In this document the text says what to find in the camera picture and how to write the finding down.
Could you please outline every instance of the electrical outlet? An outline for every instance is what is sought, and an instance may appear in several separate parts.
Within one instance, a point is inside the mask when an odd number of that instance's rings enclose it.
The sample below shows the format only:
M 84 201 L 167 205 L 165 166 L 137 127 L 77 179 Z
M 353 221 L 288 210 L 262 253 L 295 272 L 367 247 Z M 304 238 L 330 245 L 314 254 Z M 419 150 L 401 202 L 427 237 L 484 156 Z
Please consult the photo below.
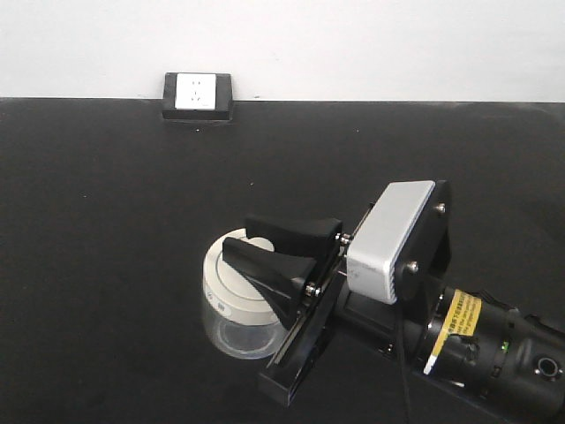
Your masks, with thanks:
M 228 73 L 167 72 L 162 117 L 183 122 L 230 121 L 233 111 Z
M 214 110 L 215 83 L 215 73 L 177 74 L 175 108 L 183 110 Z

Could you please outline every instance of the white lid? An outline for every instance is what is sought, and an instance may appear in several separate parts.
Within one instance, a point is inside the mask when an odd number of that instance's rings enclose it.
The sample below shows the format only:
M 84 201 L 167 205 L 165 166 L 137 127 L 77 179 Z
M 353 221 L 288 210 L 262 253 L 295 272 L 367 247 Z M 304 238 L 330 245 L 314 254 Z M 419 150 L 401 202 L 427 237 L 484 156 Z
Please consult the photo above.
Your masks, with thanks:
M 245 237 L 245 229 L 221 236 L 208 249 L 204 258 L 202 290 L 207 301 L 221 316 L 244 325 L 267 325 L 277 322 L 273 309 L 243 276 L 222 258 L 222 243 L 227 237 L 247 241 L 273 252 L 266 238 Z

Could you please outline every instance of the robotic arm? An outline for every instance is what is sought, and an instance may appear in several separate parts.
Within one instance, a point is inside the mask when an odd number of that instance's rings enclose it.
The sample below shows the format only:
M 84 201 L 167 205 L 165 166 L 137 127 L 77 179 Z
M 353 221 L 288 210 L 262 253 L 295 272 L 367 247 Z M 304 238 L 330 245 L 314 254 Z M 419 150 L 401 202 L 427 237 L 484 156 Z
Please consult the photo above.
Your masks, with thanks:
M 489 413 L 515 422 L 560 422 L 564 329 L 521 316 L 485 291 L 466 293 L 443 283 L 450 206 L 447 182 L 416 181 L 390 184 L 351 235 L 335 219 L 248 217 L 245 237 L 221 239 L 216 269 L 221 263 L 237 271 L 220 283 L 228 292 L 252 286 L 268 307 L 219 296 L 205 262 L 205 307 L 220 315 L 208 320 L 208 335 L 232 354 L 222 331 L 236 326 L 246 340 L 261 332 L 270 348 L 255 346 L 263 354 L 249 357 L 274 353 L 259 387 L 283 405 L 333 334 L 344 331 Z M 256 240 L 268 240 L 267 248 Z M 253 318 L 260 309 L 270 319 Z

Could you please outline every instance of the bolt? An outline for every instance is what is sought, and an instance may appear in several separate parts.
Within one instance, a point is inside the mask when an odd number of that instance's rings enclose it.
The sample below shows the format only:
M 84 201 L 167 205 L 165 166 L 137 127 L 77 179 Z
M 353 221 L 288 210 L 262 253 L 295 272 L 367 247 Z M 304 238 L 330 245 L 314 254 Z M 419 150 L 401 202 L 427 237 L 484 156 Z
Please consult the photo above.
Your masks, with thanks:
M 419 265 L 416 261 L 410 261 L 406 264 L 406 268 L 410 271 L 410 273 L 412 274 L 417 274 L 419 271 Z
M 347 246 L 351 242 L 351 235 L 345 233 L 344 234 L 337 233 L 335 235 L 335 239 L 339 240 L 342 246 Z
M 317 298 L 320 295 L 320 287 L 316 287 L 315 283 L 308 283 L 305 293 L 309 298 Z
M 445 214 L 445 203 L 438 203 L 437 205 L 435 205 L 433 207 L 435 209 L 435 211 L 440 214 L 443 215 Z

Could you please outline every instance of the white plastic container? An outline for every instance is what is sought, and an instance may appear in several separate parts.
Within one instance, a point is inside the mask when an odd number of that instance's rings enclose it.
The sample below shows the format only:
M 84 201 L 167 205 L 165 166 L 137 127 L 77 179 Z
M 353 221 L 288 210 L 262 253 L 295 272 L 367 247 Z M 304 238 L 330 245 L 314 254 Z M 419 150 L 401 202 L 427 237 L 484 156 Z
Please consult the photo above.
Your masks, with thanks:
M 264 238 L 247 240 L 244 229 L 229 232 L 214 242 L 204 258 L 204 328 L 212 343 L 230 356 L 245 360 L 265 358 L 278 350 L 287 330 L 259 292 L 223 261 L 222 243 L 227 237 L 274 250 Z

